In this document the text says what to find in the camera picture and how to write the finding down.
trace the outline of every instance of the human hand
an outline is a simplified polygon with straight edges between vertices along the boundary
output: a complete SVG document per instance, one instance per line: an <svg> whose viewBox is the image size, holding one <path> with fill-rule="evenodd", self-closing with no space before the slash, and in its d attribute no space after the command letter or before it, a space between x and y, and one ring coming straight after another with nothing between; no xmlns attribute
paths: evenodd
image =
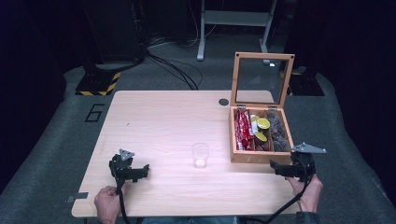
<svg viewBox="0 0 396 224"><path fill-rule="evenodd" d="M290 182L294 194L298 194L303 190L304 182L300 182L293 177L286 177L286 179ZM317 175L313 175L311 182L309 183L308 187L306 187L303 196L301 197L300 201L298 201L300 210L302 212L317 212L322 189L322 182L319 180Z"/></svg>
<svg viewBox="0 0 396 224"><path fill-rule="evenodd" d="M122 186L122 195L126 195L128 184ZM117 188L107 186L99 190L95 196L95 206L97 216L102 224L113 224L116 223L117 216L121 213L120 208L120 197L116 193Z"/></svg>

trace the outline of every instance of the gray carpet floor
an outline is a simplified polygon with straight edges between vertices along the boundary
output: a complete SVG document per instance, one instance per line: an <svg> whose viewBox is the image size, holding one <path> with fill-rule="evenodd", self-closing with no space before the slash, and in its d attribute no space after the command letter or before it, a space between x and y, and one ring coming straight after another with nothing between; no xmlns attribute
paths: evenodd
<svg viewBox="0 0 396 224"><path fill-rule="evenodd" d="M196 82L201 77L199 69L203 76L200 90L230 90L234 53L259 52L259 38L257 35L225 35L207 39L202 62L196 60L198 43L190 47L169 43L151 46L149 51L164 59L179 61L174 64ZM283 37L275 37L269 51L282 52L283 43ZM107 63L101 67L121 65L125 63ZM75 95L83 75L81 67L64 74L67 79L64 101L0 195L0 223L84 222L71 215L73 204L65 200L78 192L114 92L108 96ZM317 78L325 96L288 96L285 112L294 144L306 142L328 151L314 155L318 176L324 184L318 209L322 223L396 223L395 209L380 181L344 129L332 84L320 74ZM186 83L147 58L121 72L115 91L189 89ZM85 122L94 104L103 104L96 107L103 113L97 122ZM135 218L131 217L131 221L134 223ZM94 218L88 222L97 223ZM273 221L293 222L294 215L280 215Z"/></svg>

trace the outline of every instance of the red wrapper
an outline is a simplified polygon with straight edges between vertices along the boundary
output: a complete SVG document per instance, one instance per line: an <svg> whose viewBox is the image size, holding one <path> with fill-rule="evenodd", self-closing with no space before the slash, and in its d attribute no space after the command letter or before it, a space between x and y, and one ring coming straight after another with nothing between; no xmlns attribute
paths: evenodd
<svg viewBox="0 0 396 224"><path fill-rule="evenodd" d="M253 139L254 133L253 133L253 129L251 128L250 115L247 110L245 110L245 112L244 112L244 117L245 117L245 121L247 123L247 130L248 130L247 139Z"/></svg>
<svg viewBox="0 0 396 224"><path fill-rule="evenodd" d="M244 146L242 145L242 134L241 129L239 128L239 121L236 119L234 121L235 126L235 139L236 139L236 150L245 150Z"/></svg>
<svg viewBox="0 0 396 224"><path fill-rule="evenodd" d="M253 150L251 148L251 144L250 144L250 140L252 138L250 138L250 132L248 129L249 122L248 122L246 116L244 115L244 112L242 112L239 109L238 109L237 119L238 119L238 123L239 123L240 134L242 136L242 140L241 140L242 146L244 146L245 150Z"/></svg>

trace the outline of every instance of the black equipment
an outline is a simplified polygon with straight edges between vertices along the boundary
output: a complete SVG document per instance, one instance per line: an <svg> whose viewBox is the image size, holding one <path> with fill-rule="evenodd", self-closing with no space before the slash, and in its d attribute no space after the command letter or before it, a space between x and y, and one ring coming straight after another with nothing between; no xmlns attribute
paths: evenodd
<svg viewBox="0 0 396 224"><path fill-rule="evenodd" d="M131 69L144 61L146 45L143 19L138 1L83 1L79 6L58 0L59 9L65 18L65 33L74 48L85 75L76 87L77 95L109 95L114 88L119 72ZM97 50L103 60L127 61L129 64L113 69L96 66L97 60L86 41L86 30L82 25L88 23Z"/></svg>
<svg viewBox="0 0 396 224"><path fill-rule="evenodd" d="M126 151L124 149L120 149L120 155L115 155L113 159L108 163L110 167L111 175L116 178L117 182L117 191L116 193L120 197L120 207L122 212L122 217L125 223L129 224L128 217L125 213L125 205L123 202L123 195L122 195L122 186L125 183L125 180L132 179L133 182L137 182L138 179L143 177L148 177L149 174L149 165L145 165L141 169L132 169L131 164L134 158L133 152Z"/></svg>
<svg viewBox="0 0 396 224"><path fill-rule="evenodd" d="M302 143L292 148L290 153L291 165L280 165L276 161L270 160L271 167L275 170L276 175L298 177L301 182L311 179L316 173L315 162L312 153L326 153L326 149L312 147L306 143Z"/></svg>

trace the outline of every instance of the wooden frame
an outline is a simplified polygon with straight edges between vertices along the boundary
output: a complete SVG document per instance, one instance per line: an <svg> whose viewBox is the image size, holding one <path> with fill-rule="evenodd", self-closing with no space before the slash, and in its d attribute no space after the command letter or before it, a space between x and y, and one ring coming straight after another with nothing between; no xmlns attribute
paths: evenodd
<svg viewBox="0 0 396 224"><path fill-rule="evenodd" d="M281 87L281 93L279 96L279 101L277 103L261 103L261 102L248 102L248 101L237 101L237 90L239 81L239 69L241 59L261 59L261 60L281 60L284 61L285 70L283 76L283 83ZM289 87L289 80L292 65L294 62L293 54L274 54L274 53L252 53L252 52L236 52L233 66L233 86L232 95L230 102L230 152L231 152L231 162L243 162L243 163L269 163L270 160L279 162L290 162L290 152L293 147L293 142L290 134L290 129L288 122L286 120L285 112L283 106L285 104L285 99L287 95L287 90ZM272 140L271 134L268 134L268 151L259 150L256 147L255 140L253 139L250 144L253 150L239 150L237 148L237 142L235 138L235 125L234 120L237 116L237 110L240 106L243 106L245 110L248 111L249 115L256 115L261 118L267 118L269 115L276 116L279 118L282 127L284 128L284 139L287 141L287 151L274 151L274 142Z"/></svg>

